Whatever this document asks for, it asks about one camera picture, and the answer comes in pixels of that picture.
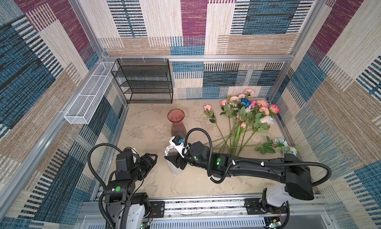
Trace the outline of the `white ribbed ceramic vase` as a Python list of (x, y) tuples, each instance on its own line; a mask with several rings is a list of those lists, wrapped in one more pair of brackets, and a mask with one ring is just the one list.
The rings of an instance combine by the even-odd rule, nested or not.
[(181, 174), (180, 160), (183, 159), (184, 140), (176, 135), (169, 140), (170, 145), (165, 150), (165, 159), (168, 161), (170, 170), (174, 174)]

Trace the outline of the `white and pale blue rose stem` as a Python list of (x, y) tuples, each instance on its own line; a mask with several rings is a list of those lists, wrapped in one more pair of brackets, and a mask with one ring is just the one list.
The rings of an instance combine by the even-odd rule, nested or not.
[(269, 136), (266, 137), (266, 140), (260, 144), (249, 143), (251, 139), (239, 139), (237, 145), (233, 145), (233, 137), (229, 136), (226, 138), (219, 138), (213, 140), (213, 147), (215, 147), (219, 152), (229, 153), (235, 156), (239, 156), (245, 150), (258, 152), (259, 154), (292, 154), (297, 155), (300, 147), (292, 146), (284, 138), (275, 138), (271, 139)]

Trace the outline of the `pink peony double stem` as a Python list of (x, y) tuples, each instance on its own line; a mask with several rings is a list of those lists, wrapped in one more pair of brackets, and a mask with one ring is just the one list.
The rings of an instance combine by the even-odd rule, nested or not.
[(255, 118), (263, 118), (265, 116), (269, 116), (267, 106), (268, 104), (265, 100), (251, 101), (251, 112), (243, 117), (245, 123), (247, 124), (247, 128), (244, 132), (242, 132), (240, 139), (245, 139), (247, 132), (251, 132), (252, 129), (249, 128), (249, 123), (251, 121), (253, 121)]

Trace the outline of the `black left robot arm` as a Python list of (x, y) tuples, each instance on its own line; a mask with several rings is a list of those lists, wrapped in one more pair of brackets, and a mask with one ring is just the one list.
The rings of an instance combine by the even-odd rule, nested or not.
[(106, 229), (148, 229), (154, 208), (146, 192), (136, 192), (136, 182), (144, 182), (157, 163), (156, 154), (139, 156), (133, 148), (117, 155), (115, 179), (109, 180), (99, 199)]

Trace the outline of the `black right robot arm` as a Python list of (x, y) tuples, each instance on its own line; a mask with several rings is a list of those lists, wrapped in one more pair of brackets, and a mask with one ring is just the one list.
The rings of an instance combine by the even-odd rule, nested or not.
[(311, 201), (315, 197), (310, 168), (292, 154), (263, 160), (213, 153), (201, 142), (186, 148), (176, 143), (171, 146), (176, 149), (176, 153), (165, 156), (165, 159), (172, 166), (181, 170), (187, 165), (202, 168), (216, 184), (233, 176), (258, 177), (277, 182), (277, 185), (265, 188), (261, 199), (252, 204), (263, 213), (281, 212), (291, 199)]

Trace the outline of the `red ribbed glass vase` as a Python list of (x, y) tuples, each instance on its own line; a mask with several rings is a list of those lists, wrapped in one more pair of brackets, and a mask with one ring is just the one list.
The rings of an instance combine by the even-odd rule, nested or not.
[(185, 118), (185, 113), (181, 109), (172, 109), (167, 114), (167, 119), (171, 122), (171, 135), (180, 136), (185, 138), (187, 130), (184, 126), (183, 120)]

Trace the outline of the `cream white rose stem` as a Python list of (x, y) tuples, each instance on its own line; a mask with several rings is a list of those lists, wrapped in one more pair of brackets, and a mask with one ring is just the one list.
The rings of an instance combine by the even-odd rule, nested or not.
[(251, 128), (251, 135), (245, 142), (245, 144), (248, 144), (253, 136), (256, 133), (260, 134), (266, 134), (267, 131), (271, 128), (271, 126), (274, 124), (274, 119), (272, 116), (265, 116), (263, 118), (255, 118), (253, 121), (249, 123), (249, 128)]

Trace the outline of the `dark pink rose stem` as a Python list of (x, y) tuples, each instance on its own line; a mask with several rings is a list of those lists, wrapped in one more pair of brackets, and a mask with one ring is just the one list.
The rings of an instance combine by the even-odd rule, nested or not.
[(271, 104), (271, 105), (268, 107), (268, 112), (269, 112), (269, 115), (270, 115), (270, 116), (275, 116), (275, 115), (277, 115), (278, 113), (280, 113), (280, 109), (278, 108), (277, 105), (275, 105), (275, 104)]

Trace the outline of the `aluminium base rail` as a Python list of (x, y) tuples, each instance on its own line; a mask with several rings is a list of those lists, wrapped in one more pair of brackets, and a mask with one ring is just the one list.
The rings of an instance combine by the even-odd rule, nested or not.
[(111, 213), (116, 229), (338, 229), (323, 196), (265, 213), (260, 194), (152, 198)]

